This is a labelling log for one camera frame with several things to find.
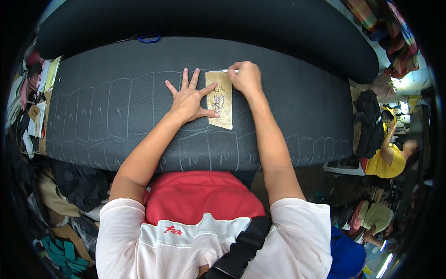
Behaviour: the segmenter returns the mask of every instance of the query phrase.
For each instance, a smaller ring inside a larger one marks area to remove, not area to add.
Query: woman in yellow shirt
[[[420,155],[417,141],[407,140],[403,144],[403,151],[391,144],[396,126],[390,122],[390,132],[383,142],[381,149],[376,151],[371,159],[361,159],[361,165],[367,175],[377,175],[381,178],[392,178],[400,175],[405,169],[413,165]]]

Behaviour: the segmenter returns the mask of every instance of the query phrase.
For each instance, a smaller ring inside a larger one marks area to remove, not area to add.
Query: floor
[[[322,164],[296,167],[294,171],[305,198],[313,203],[348,204],[360,198],[372,184],[371,176],[339,175],[324,171]],[[263,172],[257,172],[250,191],[269,212]]]

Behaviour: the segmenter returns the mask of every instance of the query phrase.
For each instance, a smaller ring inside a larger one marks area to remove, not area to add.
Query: hand
[[[248,101],[255,96],[264,95],[261,72],[256,64],[250,61],[235,62],[227,69],[227,75],[234,87],[242,92]]]
[[[395,133],[395,131],[396,131],[396,125],[395,125],[395,122],[392,120],[390,122],[390,133],[393,135]]]
[[[173,104],[170,108],[170,113],[174,115],[175,119],[181,120],[182,125],[200,117],[219,118],[220,115],[215,110],[200,107],[201,99],[211,92],[217,86],[217,83],[214,82],[208,87],[198,91],[195,88],[197,87],[200,69],[195,69],[190,83],[187,73],[188,70],[184,69],[180,92],[175,89],[170,81],[165,81],[167,88],[173,95]]]

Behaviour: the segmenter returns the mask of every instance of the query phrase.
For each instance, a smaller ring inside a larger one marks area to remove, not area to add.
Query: black strap
[[[229,252],[218,259],[209,271],[199,279],[240,279],[248,262],[262,249],[272,222],[269,216],[254,217],[244,232],[241,232]]]

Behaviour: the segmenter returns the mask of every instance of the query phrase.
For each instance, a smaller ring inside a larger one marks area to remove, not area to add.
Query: tag
[[[218,112],[220,118],[208,118],[208,122],[211,125],[232,130],[232,84],[225,72],[206,72],[206,86],[213,82],[218,84],[214,90],[206,95],[207,109]]]
[[[28,111],[29,117],[36,123],[36,116],[40,113],[40,108],[38,108],[36,105],[32,105],[31,108]]]

